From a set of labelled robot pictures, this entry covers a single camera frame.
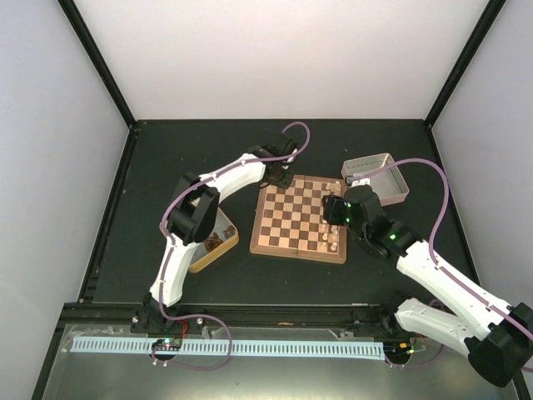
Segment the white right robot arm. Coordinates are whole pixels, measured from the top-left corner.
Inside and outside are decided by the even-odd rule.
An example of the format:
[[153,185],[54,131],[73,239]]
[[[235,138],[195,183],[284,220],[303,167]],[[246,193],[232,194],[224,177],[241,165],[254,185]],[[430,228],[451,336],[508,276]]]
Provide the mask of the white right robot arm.
[[463,355],[487,382],[503,388],[531,360],[532,309],[490,294],[445,259],[403,222],[391,220],[370,186],[322,199],[323,217],[343,226],[361,248],[422,285],[444,310],[415,298],[378,316],[389,336],[420,333]]

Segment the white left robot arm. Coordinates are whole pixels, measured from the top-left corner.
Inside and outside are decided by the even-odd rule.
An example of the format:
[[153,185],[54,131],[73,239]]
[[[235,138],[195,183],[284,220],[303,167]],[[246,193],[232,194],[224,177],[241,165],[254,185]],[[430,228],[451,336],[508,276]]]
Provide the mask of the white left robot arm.
[[177,195],[163,213],[159,228],[166,247],[146,306],[149,322],[161,333],[172,331],[180,320],[173,307],[182,299],[184,281],[196,249],[206,240],[217,220],[220,203],[253,183],[287,186],[291,164],[311,139],[299,146],[286,131],[274,142],[249,148],[238,159],[212,172],[187,173],[177,185]]

